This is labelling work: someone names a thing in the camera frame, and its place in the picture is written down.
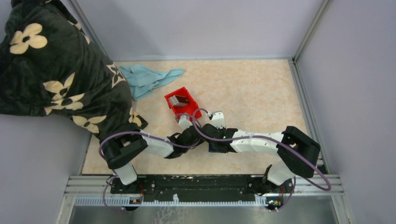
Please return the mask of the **navy leather card holder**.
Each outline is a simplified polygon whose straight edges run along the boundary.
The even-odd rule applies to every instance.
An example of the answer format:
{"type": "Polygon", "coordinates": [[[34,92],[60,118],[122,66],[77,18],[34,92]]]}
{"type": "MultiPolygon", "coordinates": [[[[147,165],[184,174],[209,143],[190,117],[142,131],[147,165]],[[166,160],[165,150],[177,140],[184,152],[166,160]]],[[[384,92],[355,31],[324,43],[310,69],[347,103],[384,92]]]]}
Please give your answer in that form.
{"type": "Polygon", "coordinates": [[[209,153],[218,153],[218,151],[214,148],[214,146],[211,143],[208,144],[208,151],[209,153]]]}

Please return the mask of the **red plastic bin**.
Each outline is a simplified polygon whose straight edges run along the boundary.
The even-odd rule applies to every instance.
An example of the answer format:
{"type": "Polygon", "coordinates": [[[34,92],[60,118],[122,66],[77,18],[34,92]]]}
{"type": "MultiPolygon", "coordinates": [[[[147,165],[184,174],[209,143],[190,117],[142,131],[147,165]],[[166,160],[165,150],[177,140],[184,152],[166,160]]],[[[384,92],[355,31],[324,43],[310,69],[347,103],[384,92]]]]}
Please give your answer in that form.
{"type": "Polygon", "coordinates": [[[164,97],[177,119],[180,118],[182,113],[193,115],[199,108],[197,102],[185,87],[179,88],[164,97]]]}

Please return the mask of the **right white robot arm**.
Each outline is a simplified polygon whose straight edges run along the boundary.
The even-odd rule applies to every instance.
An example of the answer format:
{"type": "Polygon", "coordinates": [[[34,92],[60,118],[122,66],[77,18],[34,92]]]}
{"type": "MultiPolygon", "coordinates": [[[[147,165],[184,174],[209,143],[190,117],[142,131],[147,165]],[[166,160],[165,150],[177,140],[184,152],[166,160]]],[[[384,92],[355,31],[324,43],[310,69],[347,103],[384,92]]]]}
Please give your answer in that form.
{"type": "Polygon", "coordinates": [[[288,179],[295,176],[312,178],[318,160],[320,145],[294,126],[283,132],[250,133],[237,128],[216,128],[205,124],[202,138],[221,153],[265,153],[281,160],[271,165],[264,174],[263,187],[276,192],[288,179]]]}

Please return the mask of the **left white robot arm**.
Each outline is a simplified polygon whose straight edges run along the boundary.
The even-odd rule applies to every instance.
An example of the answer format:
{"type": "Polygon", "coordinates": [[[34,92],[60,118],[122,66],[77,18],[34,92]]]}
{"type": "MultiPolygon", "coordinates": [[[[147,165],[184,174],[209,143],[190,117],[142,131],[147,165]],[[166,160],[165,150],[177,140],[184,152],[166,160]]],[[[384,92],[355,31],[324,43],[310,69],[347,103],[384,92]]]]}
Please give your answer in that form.
{"type": "Polygon", "coordinates": [[[203,142],[193,125],[188,126],[181,133],[174,133],[165,138],[136,129],[114,133],[102,140],[99,151],[108,168],[120,179],[122,188],[128,193],[134,193],[140,187],[136,170],[130,163],[136,156],[148,153],[165,159],[175,159],[203,142]]]}

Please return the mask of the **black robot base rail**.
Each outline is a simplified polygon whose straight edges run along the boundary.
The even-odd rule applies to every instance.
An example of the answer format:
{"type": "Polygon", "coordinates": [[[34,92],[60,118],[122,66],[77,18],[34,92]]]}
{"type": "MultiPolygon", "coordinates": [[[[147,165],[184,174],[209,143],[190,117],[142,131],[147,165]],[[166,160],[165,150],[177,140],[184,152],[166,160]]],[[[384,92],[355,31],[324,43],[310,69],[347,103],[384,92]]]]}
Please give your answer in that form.
{"type": "Polygon", "coordinates": [[[293,181],[277,186],[263,175],[140,175],[124,185],[109,181],[112,194],[136,194],[130,204],[175,202],[177,205],[251,205],[280,208],[291,193],[293,181]]]}

